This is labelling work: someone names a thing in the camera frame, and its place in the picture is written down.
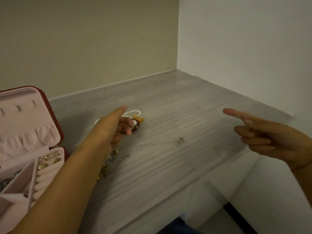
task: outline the person's right hand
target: person's right hand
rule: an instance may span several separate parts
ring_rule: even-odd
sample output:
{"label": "person's right hand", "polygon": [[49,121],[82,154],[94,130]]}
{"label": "person's right hand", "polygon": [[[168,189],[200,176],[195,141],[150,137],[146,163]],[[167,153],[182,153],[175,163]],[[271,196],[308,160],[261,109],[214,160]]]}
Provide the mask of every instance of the person's right hand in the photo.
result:
{"label": "person's right hand", "polygon": [[223,113],[244,122],[245,126],[235,126],[234,131],[250,150],[283,160],[292,171],[312,163],[312,139],[306,134],[246,112],[226,108]]}

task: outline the person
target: person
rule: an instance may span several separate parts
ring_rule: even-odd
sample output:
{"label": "person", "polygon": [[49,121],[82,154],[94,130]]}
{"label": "person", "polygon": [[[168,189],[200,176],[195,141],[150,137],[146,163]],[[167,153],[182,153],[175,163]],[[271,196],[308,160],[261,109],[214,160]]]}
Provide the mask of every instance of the person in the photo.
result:
{"label": "person", "polygon": [[[100,119],[11,234],[78,231],[103,162],[120,142],[122,133],[131,134],[132,120],[121,117],[126,108],[118,107]],[[234,131],[252,151],[287,163],[312,205],[312,139],[292,127],[245,112],[223,112],[244,122]]]}

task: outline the open jewelry box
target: open jewelry box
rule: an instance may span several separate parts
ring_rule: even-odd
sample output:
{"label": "open jewelry box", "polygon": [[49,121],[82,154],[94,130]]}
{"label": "open jewelry box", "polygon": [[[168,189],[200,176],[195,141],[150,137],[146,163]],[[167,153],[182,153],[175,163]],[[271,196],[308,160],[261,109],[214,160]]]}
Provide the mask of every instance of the open jewelry box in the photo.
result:
{"label": "open jewelry box", "polygon": [[18,224],[64,164],[63,138],[42,90],[0,92],[0,234]]}

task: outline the ring holder cushion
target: ring holder cushion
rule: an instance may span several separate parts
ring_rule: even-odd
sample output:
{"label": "ring holder cushion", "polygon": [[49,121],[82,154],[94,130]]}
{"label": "ring holder cushion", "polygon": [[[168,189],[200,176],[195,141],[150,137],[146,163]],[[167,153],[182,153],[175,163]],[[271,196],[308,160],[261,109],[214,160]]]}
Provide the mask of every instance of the ring holder cushion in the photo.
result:
{"label": "ring holder cushion", "polygon": [[58,147],[63,138],[42,90],[25,86],[0,92],[0,181],[22,169],[0,193],[0,234],[10,232],[35,201],[39,158],[59,151],[60,161],[53,165],[59,169],[64,164],[68,154]]}

